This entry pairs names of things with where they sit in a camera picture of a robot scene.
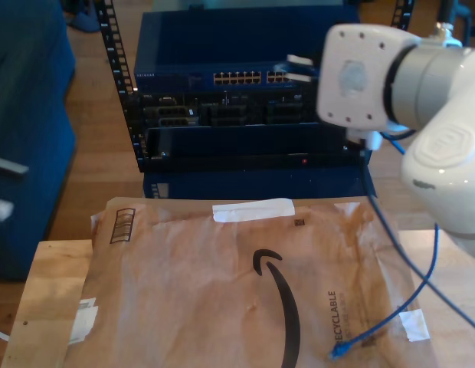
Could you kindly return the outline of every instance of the metal bracket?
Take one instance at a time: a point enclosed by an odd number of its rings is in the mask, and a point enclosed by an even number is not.
[[[143,172],[144,163],[149,159],[146,150],[146,138],[143,133],[143,117],[139,96],[130,77],[129,65],[123,49],[122,37],[116,20],[113,0],[96,0],[94,7],[106,48],[106,55],[112,70],[115,87],[123,109],[123,115],[129,129],[133,150],[136,154],[139,170]]]
[[[408,30],[409,21],[413,14],[414,0],[396,0],[391,27]]]

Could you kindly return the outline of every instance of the amazon smile logo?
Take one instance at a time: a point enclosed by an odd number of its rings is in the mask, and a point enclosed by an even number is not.
[[[282,260],[282,257],[275,251],[269,249],[258,249],[253,254],[253,268],[260,276],[261,257],[271,257]],[[300,348],[300,322],[299,311],[292,291],[278,268],[271,262],[267,262],[268,269],[277,284],[280,298],[282,299],[283,315],[285,316],[285,347],[283,349],[282,368],[294,368],[299,357]]]

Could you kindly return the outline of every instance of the barcode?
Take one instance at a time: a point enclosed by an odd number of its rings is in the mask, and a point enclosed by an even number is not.
[[[136,215],[136,209],[119,209],[116,212],[115,225],[110,244],[117,242],[130,242],[132,234],[133,218]]]

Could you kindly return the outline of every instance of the wooden table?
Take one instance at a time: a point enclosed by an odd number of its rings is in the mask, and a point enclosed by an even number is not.
[[[401,232],[401,243],[428,269],[433,231]],[[4,368],[62,366],[91,257],[91,242],[44,241],[38,246],[2,363]],[[420,281],[413,274],[415,284]],[[442,232],[433,282],[475,320],[475,259]],[[419,297],[440,367],[475,367],[475,331],[437,296]]]

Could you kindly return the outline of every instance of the cable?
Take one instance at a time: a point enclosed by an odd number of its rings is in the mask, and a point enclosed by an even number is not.
[[[395,140],[390,140],[389,143],[391,145],[393,145],[401,155],[404,155],[405,154],[405,149],[402,147],[401,144],[399,144],[398,142],[396,142]]]
[[[470,43],[470,28],[473,20],[473,14],[471,10],[462,4],[457,4],[455,7],[457,17],[461,18],[464,22],[464,33],[462,38],[462,45],[468,47]]]
[[[431,264],[430,268],[428,269],[427,275],[425,276],[425,279],[421,282],[421,284],[418,286],[418,288],[414,291],[414,293],[400,306],[398,309],[396,309],[394,312],[389,314],[384,320],[376,324],[374,327],[368,329],[366,332],[363,332],[359,334],[357,337],[354,337],[350,341],[345,341],[341,343],[337,343],[335,347],[333,348],[330,356],[335,359],[342,357],[350,348],[355,344],[358,343],[365,338],[369,337],[370,335],[374,334],[376,331],[380,330],[383,328],[386,324],[391,322],[391,320],[398,316],[409,304],[411,304],[414,299],[418,297],[420,294],[421,290],[423,290],[424,286],[427,284],[428,278],[430,278],[431,274],[433,274],[435,265],[437,264],[437,256],[438,256],[438,235],[439,235],[439,228],[438,225],[435,224],[435,236],[434,236],[434,253],[431,257]]]
[[[394,245],[396,251],[399,253],[401,258],[408,264],[408,266],[413,270],[415,274],[418,275],[419,278],[421,278],[428,287],[446,304],[448,305],[454,312],[459,314],[468,324],[470,324],[474,329],[475,329],[475,322],[467,316],[457,305],[455,305],[448,297],[446,297],[438,288],[431,283],[430,280],[428,280],[427,277],[423,275],[423,272],[420,271],[418,266],[413,263],[413,261],[406,255],[405,250],[402,248],[401,244],[398,243],[398,240],[396,239],[396,236],[394,232],[391,230],[389,227],[389,224],[387,220],[385,219],[384,215],[382,214],[380,208],[377,205],[377,202],[375,201],[375,198],[373,194],[370,193],[369,191],[369,186],[367,186],[367,170],[366,170],[366,163],[363,163],[362,165],[362,185],[364,186],[366,192],[367,192],[367,197],[369,198],[369,202],[374,209],[375,214],[378,216],[378,219],[382,223],[382,226],[384,227],[385,232],[387,233],[388,237],[391,239],[392,244]]]
[[[404,133],[400,133],[400,134],[396,134],[396,135],[392,135],[392,134],[389,134],[389,133],[384,133],[384,132],[380,132],[382,138],[384,138],[385,140],[389,140],[389,141],[393,141],[393,140],[403,140],[403,139],[406,139],[410,136],[412,136],[413,134],[416,133],[416,130],[413,130],[413,129],[410,129],[409,131],[407,132],[404,132]]]
[[[441,0],[438,7],[437,22],[450,23],[452,25],[455,19],[454,7],[457,3],[457,0]]]

